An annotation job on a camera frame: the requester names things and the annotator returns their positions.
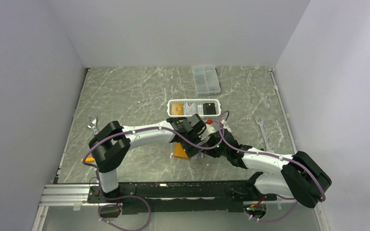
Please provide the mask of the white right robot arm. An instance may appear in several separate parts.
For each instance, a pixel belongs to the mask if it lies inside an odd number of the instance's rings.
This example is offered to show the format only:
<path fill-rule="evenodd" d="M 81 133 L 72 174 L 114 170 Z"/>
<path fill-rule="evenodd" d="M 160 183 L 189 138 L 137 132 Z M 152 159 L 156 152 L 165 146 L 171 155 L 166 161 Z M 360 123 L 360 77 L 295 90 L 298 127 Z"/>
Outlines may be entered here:
<path fill-rule="evenodd" d="M 238 143 L 233 135 L 215 132 L 206 147 L 206 154 L 225 157 L 233 166 L 252 169 L 246 181 L 246 193 L 252 200 L 265 195 L 282 195 L 295 199 L 301 205 L 314 208 L 325 201 L 325 193 L 332 184 L 330 177 L 305 152 L 276 154 Z"/>

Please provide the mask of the orange leather card holder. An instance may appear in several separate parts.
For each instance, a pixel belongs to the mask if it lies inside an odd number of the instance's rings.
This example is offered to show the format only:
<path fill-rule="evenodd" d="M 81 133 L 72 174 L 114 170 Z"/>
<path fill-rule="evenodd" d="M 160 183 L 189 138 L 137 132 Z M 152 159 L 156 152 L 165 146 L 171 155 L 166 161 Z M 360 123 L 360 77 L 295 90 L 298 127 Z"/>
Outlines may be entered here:
<path fill-rule="evenodd" d="M 182 147 L 180 143 L 176 143 L 173 151 L 173 157 L 180 158 L 180 159 L 186 159 L 188 160 L 189 157 L 187 156 L 185 149 Z"/>

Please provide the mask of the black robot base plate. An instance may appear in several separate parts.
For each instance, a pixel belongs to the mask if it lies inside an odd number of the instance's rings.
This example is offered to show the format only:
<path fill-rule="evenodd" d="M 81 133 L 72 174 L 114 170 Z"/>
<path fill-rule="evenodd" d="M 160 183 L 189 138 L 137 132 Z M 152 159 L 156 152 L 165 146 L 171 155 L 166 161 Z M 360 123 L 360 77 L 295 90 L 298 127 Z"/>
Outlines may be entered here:
<path fill-rule="evenodd" d="M 119 203 L 124 215 L 143 212 L 215 211 L 242 212 L 245 206 L 275 201 L 274 194 L 260 195 L 244 180 L 189 182 L 122 182 L 117 192 L 102 197 L 97 185 L 89 186 L 89 204 Z"/>

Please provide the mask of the silver VIP card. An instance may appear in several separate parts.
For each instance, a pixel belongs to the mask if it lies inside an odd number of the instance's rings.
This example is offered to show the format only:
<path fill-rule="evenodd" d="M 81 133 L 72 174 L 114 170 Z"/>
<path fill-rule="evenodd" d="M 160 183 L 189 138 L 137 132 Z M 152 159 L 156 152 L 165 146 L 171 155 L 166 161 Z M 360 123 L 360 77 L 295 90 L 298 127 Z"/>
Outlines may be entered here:
<path fill-rule="evenodd" d="M 192 116 L 197 113 L 197 106 L 194 102 L 186 102 L 184 104 L 184 115 Z"/>

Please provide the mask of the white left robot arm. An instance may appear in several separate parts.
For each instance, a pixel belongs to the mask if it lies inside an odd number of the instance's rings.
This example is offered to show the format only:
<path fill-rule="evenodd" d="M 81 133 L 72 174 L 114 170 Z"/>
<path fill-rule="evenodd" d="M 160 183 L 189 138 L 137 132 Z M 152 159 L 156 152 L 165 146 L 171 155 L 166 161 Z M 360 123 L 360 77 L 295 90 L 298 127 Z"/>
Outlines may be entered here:
<path fill-rule="evenodd" d="M 100 196 L 107 202 L 118 198 L 117 169 L 128 151 L 151 144 L 177 142 L 189 157 L 193 157 L 214 132 L 214 127 L 197 114 L 169 117 L 159 123 L 134 127 L 111 121 L 89 141 L 91 155 L 97 165 Z"/>

